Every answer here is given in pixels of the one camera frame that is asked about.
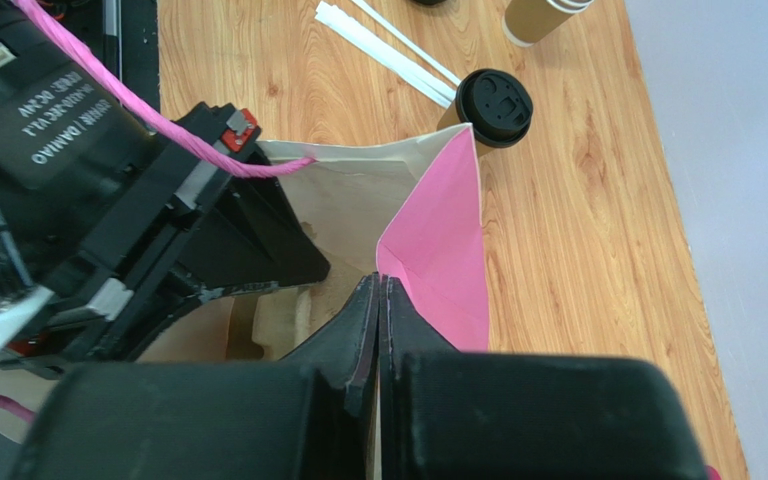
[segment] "paper bag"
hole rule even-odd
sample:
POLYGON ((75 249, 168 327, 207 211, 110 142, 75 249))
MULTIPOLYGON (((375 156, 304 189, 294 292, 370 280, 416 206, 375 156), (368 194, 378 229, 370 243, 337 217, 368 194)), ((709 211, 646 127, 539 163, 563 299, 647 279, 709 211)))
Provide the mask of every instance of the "paper bag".
POLYGON ((281 185, 332 266, 322 284, 261 296, 247 317, 233 319, 253 324, 253 343, 265 347, 265 358, 280 358, 301 343, 342 308, 363 276, 376 271, 401 279, 417 311, 457 348, 487 349, 472 135, 469 125, 458 125, 374 147, 260 142, 272 161, 319 161, 282 178, 281 185))

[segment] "wooden table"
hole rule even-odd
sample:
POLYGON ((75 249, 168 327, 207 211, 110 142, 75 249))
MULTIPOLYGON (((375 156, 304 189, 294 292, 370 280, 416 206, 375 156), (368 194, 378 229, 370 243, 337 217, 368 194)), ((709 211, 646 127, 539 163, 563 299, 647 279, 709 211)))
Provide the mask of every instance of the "wooden table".
MULTIPOLYGON (((331 3, 395 45, 349 0, 331 3)), ((314 21, 317 4, 160 2, 164 113, 233 102, 266 138, 344 145, 433 130, 442 109, 314 21)), ((656 363, 707 461, 746 478, 623 1, 530 49, 505 39, 505 0, 372 4, 456 75, 506 70, 535 101, 526 140, 481 162, 492 349, 656 363)))

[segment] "coffee cup lid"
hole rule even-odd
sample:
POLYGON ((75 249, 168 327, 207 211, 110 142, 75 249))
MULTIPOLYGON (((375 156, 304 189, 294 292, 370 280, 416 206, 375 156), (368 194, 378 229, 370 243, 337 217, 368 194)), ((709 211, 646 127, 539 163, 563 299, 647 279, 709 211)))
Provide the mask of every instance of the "coffee cup lid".
POLYGON ((532 99, 516 78, 499 70, 471 73, 455 96, 458 118, 473 124, 476 139, 495 148, 519 142, 532 124, 532 99))

